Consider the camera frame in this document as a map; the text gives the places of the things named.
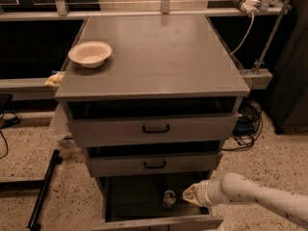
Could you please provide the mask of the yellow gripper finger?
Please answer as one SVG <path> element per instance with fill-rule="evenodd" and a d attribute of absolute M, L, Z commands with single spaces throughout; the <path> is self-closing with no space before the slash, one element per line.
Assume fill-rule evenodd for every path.
<path fill-rule="evenodd" d="M 198 187 L 198 183 L 194 183 L 194 184 L 190 185 L 188 188 L 186 188 L 183 191 L 183 195 L 194 194 L 197 187 Z"/>
<path fill-rule="evenodd" d="M 184 194 L 183 199 L 195 206 L 202 207 L 202 204 L 197 200 L 194 194 Z"/>

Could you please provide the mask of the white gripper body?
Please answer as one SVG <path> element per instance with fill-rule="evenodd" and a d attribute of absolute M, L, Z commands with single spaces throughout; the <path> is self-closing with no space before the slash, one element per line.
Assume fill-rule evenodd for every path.
<path fill-rule="evenodd" d="M 218 180 L 203 180 L 196 188 L 196 197 L 204 207 L 213 207 L 224 202 L 224 195 Z"/>

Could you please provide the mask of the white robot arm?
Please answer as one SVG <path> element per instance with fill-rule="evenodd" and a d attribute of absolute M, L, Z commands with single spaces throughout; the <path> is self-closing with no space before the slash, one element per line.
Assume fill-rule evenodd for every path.
<path fill-rule="evenodd" d="M 308 229 L 308 196 L 260 186 L 238 173 L 219 180 L 202 180 L 183 191 L 183 199 L 198 207 L 255 203 Z"/>

